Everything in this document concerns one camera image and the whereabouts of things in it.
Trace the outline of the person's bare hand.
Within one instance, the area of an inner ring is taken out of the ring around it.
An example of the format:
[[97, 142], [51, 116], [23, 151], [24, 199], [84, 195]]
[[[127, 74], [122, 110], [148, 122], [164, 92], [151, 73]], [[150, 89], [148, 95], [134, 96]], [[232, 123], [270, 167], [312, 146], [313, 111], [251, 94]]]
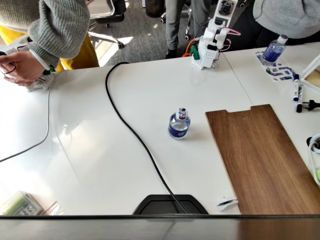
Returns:
[[29, 51], [2, 55], [0, 69], [8, 73], [4, 75], [4, 80], [23, 87], [31, 86], [45, 70]]

